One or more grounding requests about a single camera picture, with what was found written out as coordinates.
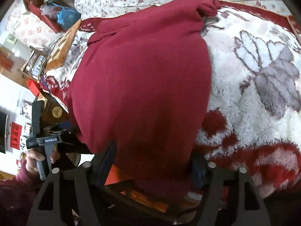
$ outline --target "poster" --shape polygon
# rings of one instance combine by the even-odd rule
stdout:
[[[24,126],[24,132],[28,135],[30,134],[30,128],[31,128],[31,124],[26,123],[25,126]]]
[[[22,126],[12,122],[11,124],[11,147],[14,149],[20,149],[20,136],[22,132]]]
[[[22,101],[20,114],[31,120],[32,106],[31,103]]]
[[[14,35],[8,34],[6,40],[7,40],[9,43],[15,45],[18,39],[17,39]]]
[[[26,137],[23,137],[23,136],[20,137],[20,150],[23,150],[23,151],[27,150],[27,148],[26,148],[26,140],[27,140]]]

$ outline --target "white wall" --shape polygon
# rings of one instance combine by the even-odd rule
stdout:
[[[16,54],[16,52],[18,52],[19,53],[18,57],[25,60],[25,62],[27,60],[29,60],[29,58],[31,56],[32,50],[30,49],[30,47],[26,46],[20,40],[17,40],[15,44],[12,44],[5,40],[3,43],[3,46],[14,54]]]
[[[0,21],[0,44],[4,44],[8,34],[10,33],[9,31],[6,30],[6,24],[8,21],[8,17],[10,16],[11,12],[13,11],[15,5],[20,2],[20,0],[15,0],[11,7],[8,9],[6,12],[5,16],[3,19]]]
[[[15,122],[22,126],[22,136],[25,123],[31,121],[20,115],[21,103],[23,100],[34,101],[34,95],[25,87],[11,81],[0,74],[0,111],[8,115],[8,131],[11,131],[11,123]],[[10,174],[17,174],[18,167],[16,160],[20,157],[20,150],[10,147],[10,135],[6,138],[6,154],[0,153],[0,170]]]

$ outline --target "hand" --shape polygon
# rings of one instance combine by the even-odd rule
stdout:
[[[56,144],[50,156],[51,163],[55,163],[60,157],[61,155],[58,152],[58,145]],[[38,176],[39,172],[37,169],[36,160],[44,161],[45,157],[35,149],[28,150],[26,153],[26,170],[29,171],[31,174]]]

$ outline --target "television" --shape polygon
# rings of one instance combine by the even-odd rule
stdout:
[[[0,152],[5,154],[8,116],[0,112]]]

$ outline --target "picture frame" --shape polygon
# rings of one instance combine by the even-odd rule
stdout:
[[[23,100],[21,104],[20,114],[31,121],[32,106],[31,103]]]
[[[27,140],[26,137],[24,137],[24,136],[20,137],[20,149],[21,150],[24,150],[24,151],[27,150],[27,148],[26,148],[26,140]]]
[[[8,34],[6,40],[7,40],[9,43],[15,45],[18,39],[17,39],[14,35]]]
[[[29,135],[30,134],[31,123],[26,123],[24,126],[24,132]]]

